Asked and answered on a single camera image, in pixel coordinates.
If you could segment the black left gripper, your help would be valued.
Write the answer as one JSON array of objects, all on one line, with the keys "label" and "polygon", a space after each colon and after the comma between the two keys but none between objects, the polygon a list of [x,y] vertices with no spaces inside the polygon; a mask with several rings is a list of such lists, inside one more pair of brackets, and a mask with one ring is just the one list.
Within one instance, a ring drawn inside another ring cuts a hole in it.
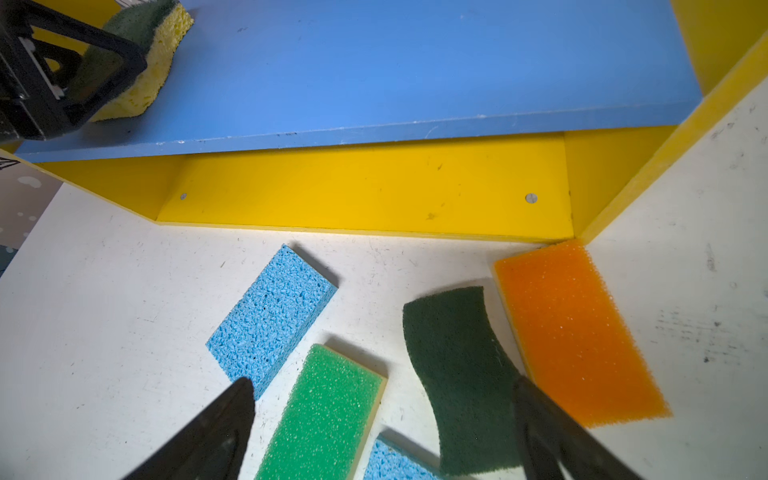
[{"label": "black left gripper", "polygon": [[148,48],[30,1],[1,3],[1,139],[78,129],[147,68]]}]

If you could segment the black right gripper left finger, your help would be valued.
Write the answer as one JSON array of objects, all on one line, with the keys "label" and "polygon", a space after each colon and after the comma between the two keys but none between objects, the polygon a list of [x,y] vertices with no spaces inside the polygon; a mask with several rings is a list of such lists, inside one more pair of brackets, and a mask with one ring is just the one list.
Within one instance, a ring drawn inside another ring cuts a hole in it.
[{"label": "black right gripper left finger", "polygon": [[253,383],[234,381],[129,479],[236,479],[255,416]]}]

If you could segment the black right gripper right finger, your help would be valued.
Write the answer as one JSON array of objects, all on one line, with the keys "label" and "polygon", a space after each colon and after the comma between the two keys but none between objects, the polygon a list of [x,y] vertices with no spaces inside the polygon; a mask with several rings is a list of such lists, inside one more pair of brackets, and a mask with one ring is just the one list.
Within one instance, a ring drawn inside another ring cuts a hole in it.
[{"label": "black right gripper right finger", "polygon": [[513,405],[528,479],[640,479],[528,378],[516,382]]}]

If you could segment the orange sponge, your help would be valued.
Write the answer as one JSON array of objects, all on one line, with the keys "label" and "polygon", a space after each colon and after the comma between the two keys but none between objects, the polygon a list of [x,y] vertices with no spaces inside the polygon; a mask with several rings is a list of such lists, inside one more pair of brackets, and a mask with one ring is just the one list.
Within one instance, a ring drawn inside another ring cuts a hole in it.
[{"label": "orange sponge", "polygon": [[578,423],[671,416],[580,241],[498,260],[493,273],[528,378]]}]

